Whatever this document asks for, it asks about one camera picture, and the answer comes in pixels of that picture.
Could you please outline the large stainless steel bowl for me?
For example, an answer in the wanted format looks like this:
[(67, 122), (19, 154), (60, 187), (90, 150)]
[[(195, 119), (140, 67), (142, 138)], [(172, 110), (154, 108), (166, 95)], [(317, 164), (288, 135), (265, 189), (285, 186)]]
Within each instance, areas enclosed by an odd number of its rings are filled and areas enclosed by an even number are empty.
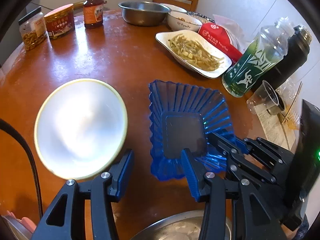
[(203, 218), (204, 210), (193, 210), (163, 218), (143, 229), (133, 239), (231, 239), (232, 223), (226, 218), (214, 225)]

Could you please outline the blue fluted plastic dish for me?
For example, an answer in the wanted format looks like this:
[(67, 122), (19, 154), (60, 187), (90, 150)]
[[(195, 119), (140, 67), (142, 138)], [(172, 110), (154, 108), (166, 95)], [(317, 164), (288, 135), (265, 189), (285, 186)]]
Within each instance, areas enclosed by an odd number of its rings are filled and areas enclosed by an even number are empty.
[(151, 173), (160, 181), (181, 179), (181, 152), (188, 148), (208, 171), (226, 170), (226, 158), (208, 142), (216, 133), (235, 143), (231, 116), (218, 90), (155, 80), (149, 84)]

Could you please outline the cream bowl with handle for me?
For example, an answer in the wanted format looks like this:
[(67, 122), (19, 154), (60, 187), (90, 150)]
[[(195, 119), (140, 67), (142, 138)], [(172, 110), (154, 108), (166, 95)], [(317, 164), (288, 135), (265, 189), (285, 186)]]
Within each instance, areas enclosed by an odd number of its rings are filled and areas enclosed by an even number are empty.
[(75, 79), (43, 102), (34, 125), (36, 153), (55, 176), (82, 180), (110, 166), (127, 135), (124, 100), (108, 83)]

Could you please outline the pink plastic plate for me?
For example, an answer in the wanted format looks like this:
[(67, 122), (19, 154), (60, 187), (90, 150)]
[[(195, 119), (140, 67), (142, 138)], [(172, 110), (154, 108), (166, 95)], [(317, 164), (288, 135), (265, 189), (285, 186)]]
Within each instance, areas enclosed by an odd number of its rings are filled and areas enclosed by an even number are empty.
[(13, 212), (7, 210), (7, 215), (16, 219), (19, 223), (21, 223), (28, 231), (34, 233), (36, 229), (36, 224), (28, 217), (22, 217), (21, 219), (16, 218)]

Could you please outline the round steel pan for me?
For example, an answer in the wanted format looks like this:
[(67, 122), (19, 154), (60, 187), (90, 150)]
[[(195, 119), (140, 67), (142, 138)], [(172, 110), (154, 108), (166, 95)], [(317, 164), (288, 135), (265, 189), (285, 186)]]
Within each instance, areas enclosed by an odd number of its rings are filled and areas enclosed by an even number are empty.
[(16, 218), (9, 215), (1, 216), (4, 220), (5, 225), (9, 228), (10, 232), (13, 234), (14, 239), (28, 240), (31, 239), (32, 233), (22, 225)]

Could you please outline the paper sheet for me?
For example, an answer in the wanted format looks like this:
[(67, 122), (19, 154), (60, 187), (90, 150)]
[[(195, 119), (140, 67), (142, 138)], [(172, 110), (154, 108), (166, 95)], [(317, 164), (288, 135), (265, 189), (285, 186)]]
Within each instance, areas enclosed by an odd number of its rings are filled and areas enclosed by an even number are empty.
[(255, 106), (254, 109), (257, 112), (266, 139), (287, 150), (292, 150), (296, 141), (295, 132), (286, 123), (281, 124), (277, 115), (268, 113), (263, 104)]

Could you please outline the clear plastic cup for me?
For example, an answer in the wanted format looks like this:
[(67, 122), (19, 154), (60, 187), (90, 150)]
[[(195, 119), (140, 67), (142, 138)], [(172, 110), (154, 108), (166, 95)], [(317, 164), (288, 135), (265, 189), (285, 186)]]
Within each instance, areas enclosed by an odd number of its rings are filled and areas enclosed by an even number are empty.
[(252, 114), (258, 114), (279, 105), (279, 99), (272, 86), (265, 80), (247, 100), (247, 107)]

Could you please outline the green drink bottle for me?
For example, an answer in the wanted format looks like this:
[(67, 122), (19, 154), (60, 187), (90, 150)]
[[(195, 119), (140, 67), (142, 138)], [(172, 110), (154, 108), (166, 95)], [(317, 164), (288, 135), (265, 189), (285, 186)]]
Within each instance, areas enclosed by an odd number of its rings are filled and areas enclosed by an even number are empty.
[(288, 17), (261, 27), (240, 59), (223, 74), (222, 84), (227, 92), (236, 98), (246, 94), (259, 77), (287, 55), (288, 39), (293, 34)]

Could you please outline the black thermos flask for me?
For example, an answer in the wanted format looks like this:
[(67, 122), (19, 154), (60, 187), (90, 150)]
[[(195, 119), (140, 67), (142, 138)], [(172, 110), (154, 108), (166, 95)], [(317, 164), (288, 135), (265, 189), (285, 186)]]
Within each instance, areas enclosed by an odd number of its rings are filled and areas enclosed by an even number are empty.
[(263, 80), (267, 81), (273, 89), (277, 89), (307, 61), (312, 36), (301, 24), (295, 26), (294, 31), (288, 39), (287, 55), (270, 70), (264, 72), (252, 86), (251, 91), (255, 92)]

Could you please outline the white dish with food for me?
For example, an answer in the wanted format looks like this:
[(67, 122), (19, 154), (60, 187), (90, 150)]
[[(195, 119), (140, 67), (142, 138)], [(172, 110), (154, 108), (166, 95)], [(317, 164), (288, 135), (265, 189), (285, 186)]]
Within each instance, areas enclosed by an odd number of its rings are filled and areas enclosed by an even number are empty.
[(209, 79), (219, 77), (232, 64), (225, 53), (191, 30), (157, 33), (155, 39), (185, 68)]

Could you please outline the white ceramic bowl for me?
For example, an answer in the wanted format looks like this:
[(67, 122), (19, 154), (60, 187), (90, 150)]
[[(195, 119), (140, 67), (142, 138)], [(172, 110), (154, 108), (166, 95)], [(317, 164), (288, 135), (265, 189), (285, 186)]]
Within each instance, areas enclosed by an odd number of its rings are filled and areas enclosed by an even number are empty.
[(161, 5), (171, 9), (171, 12), (166, 16), (165, 22), (172, 31), (188, 29), (198, 32), (202, 26), (202, 22), (188, 15), (185, 9), (172, 4), (161, 3)]

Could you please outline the small steel bowl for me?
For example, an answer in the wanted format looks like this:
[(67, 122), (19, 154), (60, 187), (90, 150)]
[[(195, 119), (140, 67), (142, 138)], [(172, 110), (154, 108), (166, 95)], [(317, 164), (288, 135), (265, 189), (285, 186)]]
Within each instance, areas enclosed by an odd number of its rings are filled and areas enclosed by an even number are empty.
[(146, 1), (124, 1), (118, 6), (125, 22), (143, 26), (153, 27), (160, 25), (171, 9), (166, 5)]

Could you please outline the red tin can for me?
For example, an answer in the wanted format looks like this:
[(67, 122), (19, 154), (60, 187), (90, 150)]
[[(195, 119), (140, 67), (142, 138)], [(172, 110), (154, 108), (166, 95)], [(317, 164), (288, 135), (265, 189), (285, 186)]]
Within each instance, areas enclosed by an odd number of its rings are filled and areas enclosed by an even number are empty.
[(51, 40), (66, 35), (75, 29), (74, 4), (63, 5), (44, 16), (48, 36)]

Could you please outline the clear jar black lid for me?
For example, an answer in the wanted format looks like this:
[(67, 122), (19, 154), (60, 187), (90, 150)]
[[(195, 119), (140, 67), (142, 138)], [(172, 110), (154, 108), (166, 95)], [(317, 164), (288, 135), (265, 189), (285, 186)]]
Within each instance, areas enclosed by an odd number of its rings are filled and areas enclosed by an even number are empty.
[(48, 37), (41, 7), (37, 7), (18, 20), (18, 25), (26, 51), (34, 49)]

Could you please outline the brown sauce bottle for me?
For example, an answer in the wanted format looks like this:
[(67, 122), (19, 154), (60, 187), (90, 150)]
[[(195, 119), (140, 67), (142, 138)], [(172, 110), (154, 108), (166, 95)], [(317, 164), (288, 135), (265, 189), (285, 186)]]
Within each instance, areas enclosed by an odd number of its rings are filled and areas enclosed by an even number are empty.
[(83, 6), (85, 27), (96, 28), (102, 26), (104, 0), (86, 0)]

